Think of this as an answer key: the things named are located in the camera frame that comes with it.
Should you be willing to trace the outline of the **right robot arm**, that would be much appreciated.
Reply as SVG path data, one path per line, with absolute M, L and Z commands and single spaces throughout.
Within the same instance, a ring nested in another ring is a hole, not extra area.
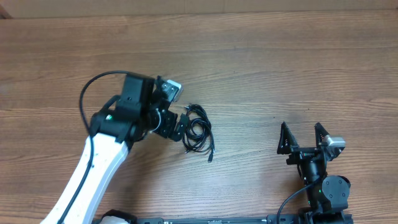
M 314 125 L 315 146 L 301 147 L 287 123 L 280 128 L 277 153 L 288 155 L 286 164 L 295 165 L 303 181 L 303 187 L 282 202 L 275 216 L 276 223 L 353 223 L 351 215 L 344 214 L 348 208 L 350 181 L 342 175 L 328 175 L 329 162 L 345 149 L 346 141 L 341 136 L 331 135 L 321 123 Z M 286 204 L 297 195 L 307 194 L 308 207 L 296 214 L 283 215 Z

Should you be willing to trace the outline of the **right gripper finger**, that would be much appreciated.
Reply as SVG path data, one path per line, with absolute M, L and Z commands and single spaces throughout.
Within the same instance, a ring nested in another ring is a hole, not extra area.
M 317 146 L 327 146 L 329 145 L 328 139 L 330 134 L 326 131 L 326 129 L 322 126 L 321 123 L 316 123 L 314 125 L 315 128 L 315 139 Z
M 281 124 L 280 139 L 277 147 L 277 154 L 291 154 L 299 148 L 299 144 L 291 133 L 286 122 Z

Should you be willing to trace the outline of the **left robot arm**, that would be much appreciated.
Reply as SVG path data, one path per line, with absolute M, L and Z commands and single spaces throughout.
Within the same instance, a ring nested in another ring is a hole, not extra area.
M 113 175 L 134 143 L 149 133 L 181 140 L 188 117 L 169 111 L 183 86 L 162 77 L 124 71 L 121 94 L 112 96 L 91 119 L 79 163 L 58 202 L 43 223 L 91 223 Z

